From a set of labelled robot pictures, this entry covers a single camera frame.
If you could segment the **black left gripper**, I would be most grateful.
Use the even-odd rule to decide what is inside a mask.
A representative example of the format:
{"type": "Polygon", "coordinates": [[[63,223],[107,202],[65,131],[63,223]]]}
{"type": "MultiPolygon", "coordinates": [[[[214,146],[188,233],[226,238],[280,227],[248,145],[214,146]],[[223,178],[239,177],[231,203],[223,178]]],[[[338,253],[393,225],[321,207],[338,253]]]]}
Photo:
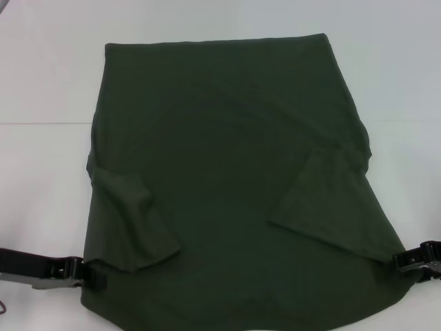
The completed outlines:
{"type": "Polygon", "coordinates": [[[16,250],[1,249],[1,280],[31,285],[37,290],[86,287],[103,290],[107,276],[82,258],[50,258],[16,250]]]}

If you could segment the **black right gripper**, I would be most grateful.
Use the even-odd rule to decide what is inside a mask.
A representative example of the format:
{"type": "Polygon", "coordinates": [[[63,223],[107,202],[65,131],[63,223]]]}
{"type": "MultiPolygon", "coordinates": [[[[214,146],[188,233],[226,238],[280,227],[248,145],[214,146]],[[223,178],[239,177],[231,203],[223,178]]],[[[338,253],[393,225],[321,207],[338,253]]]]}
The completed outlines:
{"type": "Polygon", "coordinates": [[[422,282],[440,279],[440,242],[426,241],[418,248],[395,254],[393,264],[398,272],[422,268],[422,282]]]}

